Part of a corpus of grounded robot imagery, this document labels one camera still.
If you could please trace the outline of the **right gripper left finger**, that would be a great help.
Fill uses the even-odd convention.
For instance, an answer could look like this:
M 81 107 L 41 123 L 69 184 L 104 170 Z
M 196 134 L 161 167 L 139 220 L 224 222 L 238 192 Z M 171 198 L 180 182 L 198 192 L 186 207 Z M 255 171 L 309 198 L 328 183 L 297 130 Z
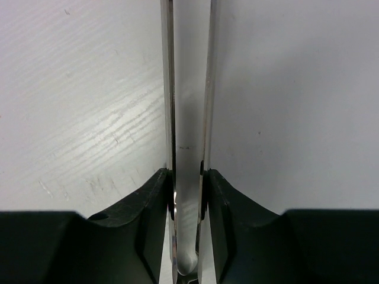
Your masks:
M 85 218 L 72 211 L 1 213 L 2 283 L 158 283 L 171 174 Z

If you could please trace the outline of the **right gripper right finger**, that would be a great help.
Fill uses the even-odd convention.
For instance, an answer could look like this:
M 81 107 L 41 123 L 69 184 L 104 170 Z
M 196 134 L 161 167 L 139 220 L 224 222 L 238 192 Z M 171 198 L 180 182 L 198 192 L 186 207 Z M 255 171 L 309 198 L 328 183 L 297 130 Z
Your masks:
M 217 283 L 377 283 L 378 211 L 275 214 L 205 173 Z

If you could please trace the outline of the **metal tongs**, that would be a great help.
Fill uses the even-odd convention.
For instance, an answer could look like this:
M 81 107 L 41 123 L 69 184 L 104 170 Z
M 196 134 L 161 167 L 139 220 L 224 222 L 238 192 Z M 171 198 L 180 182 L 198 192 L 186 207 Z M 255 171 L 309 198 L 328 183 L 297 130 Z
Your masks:
M 162 1 L 166 166 L 172 180 L 172 280 L 200 283 L 208 241 L 205 173 L 210 166 L 217 61 L 216 1 Z

